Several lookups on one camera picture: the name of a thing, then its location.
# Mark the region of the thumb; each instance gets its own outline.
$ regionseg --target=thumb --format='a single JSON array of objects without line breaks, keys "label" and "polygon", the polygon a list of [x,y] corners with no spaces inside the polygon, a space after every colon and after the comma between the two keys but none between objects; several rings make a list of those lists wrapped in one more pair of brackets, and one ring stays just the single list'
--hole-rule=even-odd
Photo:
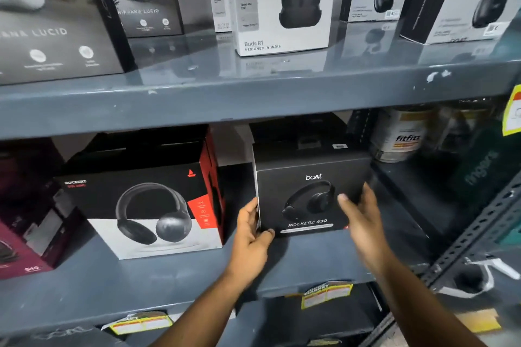
[{"label": "thumb", "polygon": [[261,245],[267,250],[274,237],[275,231],[273,229],[268,229],[262,232],[253,244]]},{"label": "thumb", "polygon": [[336,198],[338,200],[338,205],[342,209],[342,211],[348,216],[349,222],[358,222],[362,218],[362,214],[358,207],[351,202],[348,196],[345,193],[341,193]]}]

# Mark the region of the circular icon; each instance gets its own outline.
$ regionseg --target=circular icon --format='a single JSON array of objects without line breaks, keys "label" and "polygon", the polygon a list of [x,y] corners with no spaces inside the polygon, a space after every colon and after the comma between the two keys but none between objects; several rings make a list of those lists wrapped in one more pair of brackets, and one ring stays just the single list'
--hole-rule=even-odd
[{"label": "circular icon", "polygon": [[92,48],[87,46],[81,46],[78,48],[78,51],[80,51],[80,55],[85,59],[91,59],[94,56],[94,51],[92,51]]},{"label": "circular icon", "polygon": [[47,56],[40,50],[31,50],[29,51],[29,55],[33,61],[38,63],[44,63],[47,60]]}]

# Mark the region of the hand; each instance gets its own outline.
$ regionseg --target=hand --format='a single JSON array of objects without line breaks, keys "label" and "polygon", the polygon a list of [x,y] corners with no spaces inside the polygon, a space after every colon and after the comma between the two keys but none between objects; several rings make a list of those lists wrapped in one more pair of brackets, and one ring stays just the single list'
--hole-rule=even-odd
[{"label": "hand", "polygon": [[257,198],[239,210],[237,231],[233,241],[231,257],[224,272],[241,291],[246,289],[260,274],[268,260],[268,247],[275,231],[257,233]]},{"label": "hand", "polygon": [[362,262],[372,272],[378,272],[393,256],[383,233],[380,210],[373,190],[365,182],[358,207],[341,193],[338,204],[349,218],[349,230]]}]

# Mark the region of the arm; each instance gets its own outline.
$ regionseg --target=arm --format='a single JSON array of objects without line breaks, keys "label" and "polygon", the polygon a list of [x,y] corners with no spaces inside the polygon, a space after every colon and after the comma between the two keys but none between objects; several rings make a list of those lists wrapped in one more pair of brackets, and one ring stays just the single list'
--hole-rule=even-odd
[{"label": "arm", "polygon": [[256,235],[257,198],[237,218],[237,231],[223,274],[150,347],[214,347],[240,294],[262,271],[275,232]]},{"label": "arm", "polygon": [[365,184],[358,207],[344,194],[338,203],[349,218],[351,237],[373,273],[411,347],[485,347],[389,248],[373,190]]}]

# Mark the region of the left hand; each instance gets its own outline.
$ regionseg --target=left hand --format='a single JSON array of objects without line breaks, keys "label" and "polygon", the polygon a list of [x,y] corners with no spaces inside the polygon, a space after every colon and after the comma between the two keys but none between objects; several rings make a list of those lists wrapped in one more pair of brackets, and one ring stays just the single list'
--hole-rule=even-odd
[{"label": "left hand", "polygon": [[257,198],[239,210],[237,231],[230,262],[223,275],[230,277],[241,291],[260,274],[268,260],[268,247],[275,237],[273,229],[257,233]]}]

